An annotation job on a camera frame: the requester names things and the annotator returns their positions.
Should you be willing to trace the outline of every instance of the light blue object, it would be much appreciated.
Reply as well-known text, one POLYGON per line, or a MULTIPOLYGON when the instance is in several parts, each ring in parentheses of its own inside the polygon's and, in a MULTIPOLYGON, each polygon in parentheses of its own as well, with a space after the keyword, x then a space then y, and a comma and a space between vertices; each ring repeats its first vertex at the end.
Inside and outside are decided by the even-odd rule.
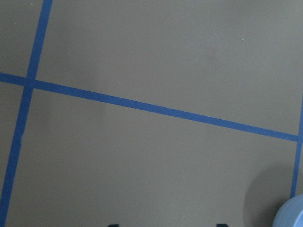
POLYGON ((273 227, 303 227, 303 195, 291 198, 279 209, 273 227))

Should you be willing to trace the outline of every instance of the blue tape line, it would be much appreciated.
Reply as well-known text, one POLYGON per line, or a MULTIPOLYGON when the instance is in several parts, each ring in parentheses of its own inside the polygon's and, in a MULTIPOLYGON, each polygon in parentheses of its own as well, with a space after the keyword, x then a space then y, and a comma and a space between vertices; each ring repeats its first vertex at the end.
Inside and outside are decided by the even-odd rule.
POLYGON ((296 149, 295 160, 294 160, 294 173, 293 173, 292 188, 291 188, 291 191, 290 191, 290 198, 295 196, 295 192, 296 192, 296 189, 297 189, 297 182, 298 182, 299 169, 300 169, 301 151, 302 151, 302 143, 303 143, 303 97, 302 97, 302 104, 301 104, 301 117, 300 117, 300 124, 299 124, 297 149, 296 149))
POLYGON ((222 119, 218 119, 218 118, 213 118, 213 117, 209 117, 209 116, 199 115, 196 113, 190 113, 190 112, 185 112, 185 111, 176 110, 176 109, 170 109, 170 108, 163 107, 163 106, 142 103, 142 102, 138 102, 138 101, 134 101, 134 100, 130 100, 130 99, 119 98, 116 96, 109 96, 109 95, 100 94, 100 93, 96 93, 96 92, 81 90, 78 88, 47 83, 47 82, 43 82, 43 81, 39 81, 39 80, 35 81, 35 88, 44 90, 44 91, 50 91, 50 92, 60 93, 60 94, 64 94, 64 95, 95 100, 95 101, 104 102, 104 103, 125 106, 125 107, 129 107, 129 108, 133 108, 133 109, 144 110, 144 111, 148 111, 148 112, 152 112, 152 113, 173 116, 173 117, 187 119, 187 120, 191 120, 191 121, 213 124, 213 125, 222 126, 225 128, 251 132, 251 133, 255 133, 255 134, 259 134, 259 135, 265 135, 265 136, 275 137, 275 138, 284 139, 284 140, 297 141, 297 137, 298 137, 296 135, 292 135, 292 134, 288 134, 288 133, 284 133, 284 132, 259 128, 259 127, 255 127, 255 126, 251 126, 251 125, 231 122, 231 121, 227 121, 227 120, 222 120, 222 119))
MULTIPOLYGON (((5 227, 7 213, 9 210, 9 202, 13 189, 14 178, 16 175, 16 169, 17 169, 17 164, 18 164, 18 159, 21 149, 22 136, 25 131, 25 126, 27 123, 29 106, 34 89, 34 82, 36 79, 36 73, 37 73, 40 55, 43 47, 51 6, 52 6, 52 0, 43 1, 39 22, 37 26, 36 36, 34 40, 34 45, 29 61, 27 77, 25 80, 22 81, 24 82, 24 89, 22 93, 17 123, 14 131, 12 145, 10 148, 9 160, 5 173, 1 199, 0 199, 0 227, 5 227)), ((9 78, 10 79, 9 82, 11 83, 21 82, 20 78, 11 75, 2 75, 1 77, 9 78)))
POLYGON ((24 77, 18 77, 6 73, 0 72, 0 81, 9 83, 9 84, 15 84, 15 85, 25 85, 25 78, 24 77))

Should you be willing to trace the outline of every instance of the painter's tape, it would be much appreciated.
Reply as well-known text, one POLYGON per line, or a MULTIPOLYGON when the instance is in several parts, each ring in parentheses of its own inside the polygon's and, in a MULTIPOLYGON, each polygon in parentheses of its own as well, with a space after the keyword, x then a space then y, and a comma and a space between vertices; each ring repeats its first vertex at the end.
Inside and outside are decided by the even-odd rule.
POLYGON ((297 149, 296 149, 295 160, 294 160, 294 173, 293 173, 293 181, 292 181, 292 188, 291 188, 291 192, 290 192, 290 198, 295 196, 295 192, 296 192, 296 188, 297 188, 302 143, 303 143, 303 97, 302 97, 302 104, 301 104, 299 133, 298 133, 297 149))
POLYGON ((12 83, 19 83, 24 86, 21 103, 19 107, 17 123, 14 131, 13 141, 10 148, 8 165, 5 173, 4 184, 0 199, 0 227, 5 227, 7 213, 9 210, 9 201, 13 189, 14 178, 21 149, 22 136, 27 123, 29 106, 33 94, 34 82, 39 65, 40 55, 43 47, 49 14, 51 11, 52 0, 44 0, 39 17, 34 45, 29 61, 27 77, 24 80, 12 75, 1 75, 3 79, 12 83))
POLYGON ((25 78, 0 72, 0 81, 15 85, 25 85, 25 78))
POLYGON ((296 135, 292 135, 292 134, 288 134, 288 133, 284 133, 284 132, 263 129, 263 128, 259 128, 259 127, 255 127, 255 126, 251 126, 251 125, 241 124, 241 123, 237 123, 237 122, 231 122, 231 121, 227 121, 227 120, 223 120, 223 119, 218 119, 218 118, 200 115, 200 114, 196 114, 196 113, 190 113, 190 112, 185 112, 185 111, 181 111, 181 110, 171 109, 171 108, 167 108, 167 107, 163 107, 163 106, 142 103, 142 102, 138 102, 138 101, 134 101, 134 100, 130 100, 130 99, 119 98, 116 96, 109 96, 109 95, 105 95, 105 94, 101 94, 101 93, 81 90, 78 88, 47 83, 47 82, 43 82, 43 81, 39 81, 39 80, 35 81, 35 88, 44 90, 44 91, 50 91, 50 92, 60 93, 60 94, 64 94, 64 95, 75 96, 75 97, 95 100, 95 101, 109 103, 109 104, 115 104, 115 105, 119 105, 119 106, 125 106, 125 107, 129 107, 129 108, 133 108, 133 109, 144 110, 144 111, 148 111, 148 112, 152 112, 152 113, 163 114, 163 115, 173 116, 173 117, 187 119, 187 120, 191 120, 191 121, 217 125, 217 126, 221 126, 221 127, 225 127, 225 128, 251 132, 251 133, 255 133, 255 134, 259 134, 259 135, 265 135, 265 136, 275 137, 275 138, 284 139, 284 140, 297 141, 297 137, 298 137, 296 135))

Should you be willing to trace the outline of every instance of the concrete floor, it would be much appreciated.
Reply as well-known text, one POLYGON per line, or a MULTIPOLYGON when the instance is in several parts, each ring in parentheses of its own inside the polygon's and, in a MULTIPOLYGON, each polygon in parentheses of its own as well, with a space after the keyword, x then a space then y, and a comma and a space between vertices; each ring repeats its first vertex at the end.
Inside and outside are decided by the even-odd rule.
MULTIPOLYGON (((0 2, 0 72, 26 76, 41 6, 0 2)), ((298 134, 302 8, 54 0, 37 79, 298 134)), ((0 94, 1 189, 22 87, 0 82, 0 94)), ((6 226, 269 227, 289 198, 295 151, 293 141, 35 89, 6 226)))

